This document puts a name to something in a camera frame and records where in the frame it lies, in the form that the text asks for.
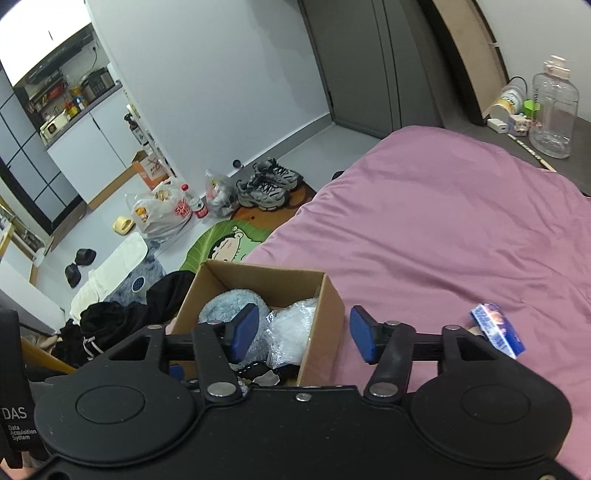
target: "bed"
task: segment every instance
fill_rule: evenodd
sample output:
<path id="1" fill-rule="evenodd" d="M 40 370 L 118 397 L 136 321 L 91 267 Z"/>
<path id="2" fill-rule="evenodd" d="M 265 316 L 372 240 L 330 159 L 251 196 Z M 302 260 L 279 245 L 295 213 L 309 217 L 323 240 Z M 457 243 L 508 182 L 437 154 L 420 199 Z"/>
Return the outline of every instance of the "bed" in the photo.
<path id="1" fill-rule="evenodd" d="M 461 134 L 404 128 L 245 261 L 323 270 L 347 312 L 361 304 L 424 333 L 498 303 L 525 343 L 519 361 L 571 402 L 558 460 L 591 478 L 591 206 L 563 176 Z M 347 328 L 333 382 L 363 387 L 371 373 Z M 435 374 L 415 363 L 411 389 Z"/>

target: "blue gripper pad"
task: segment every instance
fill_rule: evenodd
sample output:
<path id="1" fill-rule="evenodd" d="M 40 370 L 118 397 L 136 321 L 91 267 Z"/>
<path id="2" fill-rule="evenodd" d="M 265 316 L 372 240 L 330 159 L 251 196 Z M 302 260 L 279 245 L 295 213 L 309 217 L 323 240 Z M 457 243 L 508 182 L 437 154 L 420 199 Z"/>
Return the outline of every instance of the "blue gripper pad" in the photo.
<path id="1" fill-rule="evenodd" d="M 234 326 L 234 339 L 230 345 L 231 358 L 228 358 L 228 361 L 237 364 L 244 360 L 256 337 L 259 324 L 258 307 L 254 303 L 249 303 L 232 319 L 231 324 Z"/>
<path id="2" fill-rule="evenodd" d="M 378 361 L 378 350 L 372 338 L 371 327 L 376 323 L 373 318 L 365 318 L 363 312 L 353 307 L 349 316 L 349 329 L 351 336 L 357 345 L 357 350 L 366 363 L 375 363 Z"/>

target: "gray sneaker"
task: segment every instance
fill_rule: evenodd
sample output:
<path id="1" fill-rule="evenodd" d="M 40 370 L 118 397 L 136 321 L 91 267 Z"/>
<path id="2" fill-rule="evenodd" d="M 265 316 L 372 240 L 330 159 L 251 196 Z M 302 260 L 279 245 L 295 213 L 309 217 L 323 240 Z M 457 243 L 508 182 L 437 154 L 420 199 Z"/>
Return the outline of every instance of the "gray sneaker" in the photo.
<path id="1" fill-rule="evenodd" d="M 255 163 L 254 169 L 258 175 L 264 176 L 268 182 L 289 191 L 296 189 L 304 180 L 302 175 L 289 168 L 282 167 L 274 158 L 267 158 Z"/>
<path id="2" fill-rule="evenodd" d="M 285 205 L 289 194 L 285 189 L 269 183 L 261 175 L 253 175 L 249 180 L 236 182 L 238 201 L 243 207 L 258 206 L 261 210 L 277 210 Z"/>

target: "cardboard box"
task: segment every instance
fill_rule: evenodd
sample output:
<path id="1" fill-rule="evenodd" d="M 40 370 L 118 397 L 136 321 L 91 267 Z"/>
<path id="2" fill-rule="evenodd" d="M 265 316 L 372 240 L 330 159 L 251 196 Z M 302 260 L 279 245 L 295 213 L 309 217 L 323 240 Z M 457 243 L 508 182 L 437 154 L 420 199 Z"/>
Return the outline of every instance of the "cardboard box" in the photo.
<path id="1" fill-rule="evenodd" d="M 148 155 L 144 150 L 140 150 L 135 154 L 131 164 L 150 190 L 154 190 L 160 182 L 168 178 L 168 173 L 154 153 Z"/>
<path id="2" fill-rule="evenodd" d="M 310 299 L 320 291 L 297 385 L 330 385 L 330 375 L 345 320 L 345 306 L 328 275 L 312 270 L 288 270 L 207 260 L 197 271 L 178 313 L 173 333 L 190 333 L 205 304 L 234 288 L 245 288 L 258 293 L 270 309 L 288 307 L 299 300 Z M 190 362 L 184 364 L 184 367 L 187 377 L 195 375 L 194 365 Z"/>

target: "black slipper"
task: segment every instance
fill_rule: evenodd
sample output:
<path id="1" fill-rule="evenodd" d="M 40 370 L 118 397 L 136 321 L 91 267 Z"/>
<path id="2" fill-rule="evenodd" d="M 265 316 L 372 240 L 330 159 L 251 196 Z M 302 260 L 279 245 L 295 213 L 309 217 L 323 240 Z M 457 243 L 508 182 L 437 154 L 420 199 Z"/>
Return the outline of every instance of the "black slipper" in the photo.
<path id="1" fill-rule="evenodd" d="M 82 265 L 83 267 L 87 267 L 92 262 L 95 261 L 96 252 L 90 248 L 80 248 L 76 252 L 76 265 Z"/>
<path id="2" fill-rule="evenodd" d="M 66 274 L 66 280 L 70 284 L 71 288 L 75 288 L 82 279 L 80 270 L 78 270 L 78 265 L 75 263 L 68 265 L 64 273 Z"/>

